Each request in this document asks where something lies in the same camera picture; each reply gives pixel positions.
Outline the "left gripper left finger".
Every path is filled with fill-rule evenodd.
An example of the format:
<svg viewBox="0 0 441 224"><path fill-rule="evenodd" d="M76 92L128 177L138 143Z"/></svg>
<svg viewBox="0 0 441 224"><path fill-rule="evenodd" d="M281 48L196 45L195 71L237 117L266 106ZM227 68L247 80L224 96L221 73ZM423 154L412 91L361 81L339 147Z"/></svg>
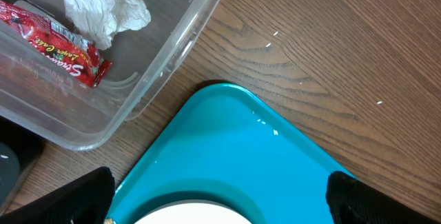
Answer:
<svg viewBox="0 0 441 224"><path fill-rule="evenodd" d="M115 194L108 167L94 171L1 216L1 224L103 223Z"/></svg>

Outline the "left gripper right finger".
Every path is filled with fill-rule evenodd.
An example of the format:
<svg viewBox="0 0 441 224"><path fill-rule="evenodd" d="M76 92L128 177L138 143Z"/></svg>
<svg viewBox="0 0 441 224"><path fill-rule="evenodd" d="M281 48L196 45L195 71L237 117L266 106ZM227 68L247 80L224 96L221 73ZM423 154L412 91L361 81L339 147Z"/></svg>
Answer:
<svg viewBox="0 0 441 224"><path fill-rule="evenodd" d="M326 201L336 224L439 224L341 171L330 174Z"/></svg>

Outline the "large white plate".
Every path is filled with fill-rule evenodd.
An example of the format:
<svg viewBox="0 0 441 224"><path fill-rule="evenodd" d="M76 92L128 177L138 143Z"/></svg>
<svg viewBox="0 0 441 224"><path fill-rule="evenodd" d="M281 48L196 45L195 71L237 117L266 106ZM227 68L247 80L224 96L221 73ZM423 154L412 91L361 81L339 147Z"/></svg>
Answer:
<svg viewBox="0 0 441 224"><path fill-rule="evenodd" d="M135 224L251 224L235 210L212 201L176 201L152 210Z"/></svg>

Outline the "red snack wrapper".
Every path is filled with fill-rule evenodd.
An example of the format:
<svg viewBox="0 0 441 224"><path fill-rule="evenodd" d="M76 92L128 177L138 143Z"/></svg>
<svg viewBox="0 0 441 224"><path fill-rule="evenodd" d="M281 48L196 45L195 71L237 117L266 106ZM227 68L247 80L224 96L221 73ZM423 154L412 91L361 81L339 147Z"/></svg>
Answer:
<svg viewBox="0 0 441 224"><path fill-rule="evenodd" d="M1 20L43 56L90 88L96 87L112 66L90 41L48 17L2 1Z"/></svg>

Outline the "white napkin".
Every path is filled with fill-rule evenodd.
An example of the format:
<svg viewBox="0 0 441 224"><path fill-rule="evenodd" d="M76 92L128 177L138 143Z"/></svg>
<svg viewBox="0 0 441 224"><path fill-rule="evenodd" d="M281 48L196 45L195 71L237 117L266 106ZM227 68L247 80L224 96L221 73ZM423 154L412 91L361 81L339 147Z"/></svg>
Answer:
<svg viewBox="0 0 441 224"><path fill-rule="evenodd" d="M142 0L63 0L65 15L100 50L112 46L114 36L140 30L151 21Z"/></svg>

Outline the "black waste tray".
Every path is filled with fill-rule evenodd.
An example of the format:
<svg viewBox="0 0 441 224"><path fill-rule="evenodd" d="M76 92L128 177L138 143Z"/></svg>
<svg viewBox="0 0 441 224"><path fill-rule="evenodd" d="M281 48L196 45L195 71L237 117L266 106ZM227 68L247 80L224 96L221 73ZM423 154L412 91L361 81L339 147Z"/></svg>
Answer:
<svg viewBox="0 0 441 224"><path fill-rule="evenodd" d="M1 117L1 215L5 214L44 149L43 139Z"/></svg>

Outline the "clear plastic waste bin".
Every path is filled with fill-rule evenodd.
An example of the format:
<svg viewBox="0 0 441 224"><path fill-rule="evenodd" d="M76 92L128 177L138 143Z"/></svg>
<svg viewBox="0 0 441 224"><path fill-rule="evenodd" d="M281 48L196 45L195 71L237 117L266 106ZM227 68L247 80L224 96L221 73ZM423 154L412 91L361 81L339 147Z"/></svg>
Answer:
<svg viewBox="0 0 441 224"><path fill-rule="evenodd" d="M142 1L149 24L114 37L102 53L112 66L95 88L2 24L2 117L70 150L98 147L137 117L188 55L220 0Z"/></svg>

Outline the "teal plastic serving tray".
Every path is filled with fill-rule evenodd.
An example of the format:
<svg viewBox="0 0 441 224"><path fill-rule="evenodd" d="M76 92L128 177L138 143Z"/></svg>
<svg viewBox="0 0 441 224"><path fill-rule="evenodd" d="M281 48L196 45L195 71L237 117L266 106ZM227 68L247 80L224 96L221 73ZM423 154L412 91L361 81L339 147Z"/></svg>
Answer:
<svg viewBox="0 0 441 224"><path fill-rule="evenodd" d="M342 166L249 90L193 94L118 186L108 217L134 223L168 203L206 200L252 223L331 223L329 175Z"/></svg>

